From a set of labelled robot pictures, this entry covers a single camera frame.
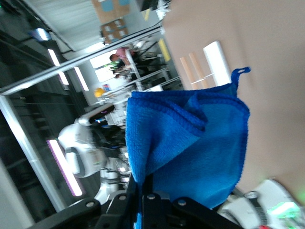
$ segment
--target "person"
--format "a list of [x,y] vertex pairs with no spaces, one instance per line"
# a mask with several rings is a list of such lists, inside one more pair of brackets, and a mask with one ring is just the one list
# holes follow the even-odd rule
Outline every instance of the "person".
[[[130,65],[130,63],[129,63],[127,57],[126,57],[126,50],[127,50],[127,49],[128,49],[128,48],[124,48],[124,47],[119,48],[119,49],[116,51],[115,54],[112,54],[112,55],[110,56],[109,59],[110,59],[111,61],[119,61],[119,60],[121,59],[121,60],[124,62],[125,65]],[[135,56],[135,51],[130,50],[130,54],[132,55],[132,57],[134,57],[134,56]]]

